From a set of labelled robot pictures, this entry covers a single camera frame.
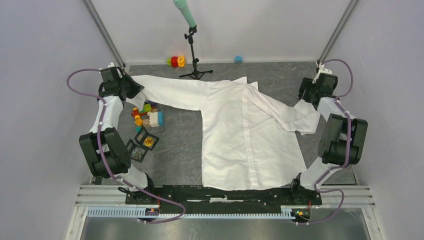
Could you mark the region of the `black frame display box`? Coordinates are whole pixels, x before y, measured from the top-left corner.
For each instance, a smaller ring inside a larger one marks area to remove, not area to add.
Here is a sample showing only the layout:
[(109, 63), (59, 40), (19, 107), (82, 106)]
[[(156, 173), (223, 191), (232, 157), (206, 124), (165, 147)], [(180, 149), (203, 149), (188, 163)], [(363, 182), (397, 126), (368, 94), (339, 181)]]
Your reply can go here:
[(149, 133), (147, 129), (142, 126), (139, 127), (138, 132), (134, 137), (134, 140), (142, 148), (147, 149), (148, 151), (152, 151), (156, 147), (160, 138)]

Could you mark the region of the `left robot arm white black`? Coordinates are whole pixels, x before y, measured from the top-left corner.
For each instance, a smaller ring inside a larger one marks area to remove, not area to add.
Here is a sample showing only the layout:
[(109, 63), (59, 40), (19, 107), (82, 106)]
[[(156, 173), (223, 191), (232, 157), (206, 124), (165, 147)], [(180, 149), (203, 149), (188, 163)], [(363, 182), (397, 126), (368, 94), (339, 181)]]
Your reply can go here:
[(119, 190), (131, 200), (151, 204), (157, 198), (153, 181), (132, 165), (132, 150), (141, 145), (124, 143), (117, 130), (126, 101), (142, 96), (144, 87), (118, 66), (109, 65), (99, 73), (102, 83), (94, 95), (98, 112), (89, 133), (79, 137), (79, 145), (93, 176), (118, 181)]

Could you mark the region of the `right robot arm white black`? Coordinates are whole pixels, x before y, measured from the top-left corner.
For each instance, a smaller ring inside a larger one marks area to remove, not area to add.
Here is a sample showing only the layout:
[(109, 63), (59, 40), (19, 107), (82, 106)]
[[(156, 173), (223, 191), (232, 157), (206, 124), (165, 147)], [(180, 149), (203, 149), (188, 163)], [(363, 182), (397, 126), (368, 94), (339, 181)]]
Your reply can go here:
[(333, 94), (337, 85), (338, 77), (325, 72), (301, 82), (300, 99), (311, 103), (324, 117), (326, 125), (318, 144), (317, 159), (291, 182), (288, 196), (295, 204), (302, 204), (317, 193), (332, 174), (356, 165), (362, 157), (368, 122), (354, 117), (343, 107)]

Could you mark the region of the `white button shirt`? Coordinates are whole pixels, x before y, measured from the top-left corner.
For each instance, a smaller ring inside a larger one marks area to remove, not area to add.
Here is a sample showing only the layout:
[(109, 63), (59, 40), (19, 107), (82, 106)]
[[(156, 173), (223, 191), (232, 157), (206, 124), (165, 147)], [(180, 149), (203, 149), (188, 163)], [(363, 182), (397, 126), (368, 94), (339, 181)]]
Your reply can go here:
[(296, 134), (314, 134), (320, 113), (300, 100), (288, 106), (258, 90), (246, 77), (202, 81), (136, 75), (144, 87), (131, 99), (199, 111), (202, 119), (201, 178), (225, 191), (284, 186), (307, 167)]

